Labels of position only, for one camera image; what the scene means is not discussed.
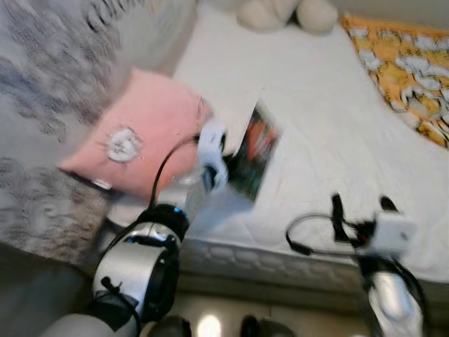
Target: tiled floor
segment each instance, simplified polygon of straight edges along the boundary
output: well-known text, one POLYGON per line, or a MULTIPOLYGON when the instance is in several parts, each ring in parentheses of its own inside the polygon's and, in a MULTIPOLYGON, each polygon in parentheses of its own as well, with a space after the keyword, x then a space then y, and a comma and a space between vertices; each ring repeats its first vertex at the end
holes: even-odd
MULTIPOLYGON (((220 337, 239 337, 241 321, 246 315, 270 317, 288 326, 297 337, 368 336, 360 317, 188 293, 177 295, 171 314, 190 321, 193 337, 214 337, 210 334, 198 334, 199 322, 206 315, 213 315, 220 322, 220 337)), ((151 324, 146 326, 141 336, 147 337, 151 327, 151 324)), ((432 337, 444 336, 446 335, 437 331, 432 334, 432 337)))

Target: bed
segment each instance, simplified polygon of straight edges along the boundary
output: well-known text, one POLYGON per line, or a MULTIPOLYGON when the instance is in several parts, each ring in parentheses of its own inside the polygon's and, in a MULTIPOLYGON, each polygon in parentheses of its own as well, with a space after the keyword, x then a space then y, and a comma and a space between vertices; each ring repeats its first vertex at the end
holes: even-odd
MULTIPOLYGON (((293 253, 286 225, 303 213, 328 213, 334 192, 342 195, 348 217, 372 218, 385 194, 417 223, 405 266, 424 282, 431 303, 447 309, 448 151, 395 116, 340 26, 325 37, 294 25, 255 34, 231 13, 200 2, 174 77, 213 107, 229 130, 228 150, 238 145, 259 99, 283 132, 255 204, 229 188, 192 224, 182 248, 187 288, 196 282, 197 290, 207 290, 209 278, 232 293, 237 281, 257 282, 277 290, 262 294, 260 287, 243 286, 239 293, 289 301, 301 294, 295 303, 325 301, 344 310, 354 304, 348 295, 359 290, 354 264, 293 253)), ((295 238, 335 248, 331 230, 314 223, 295 238)))

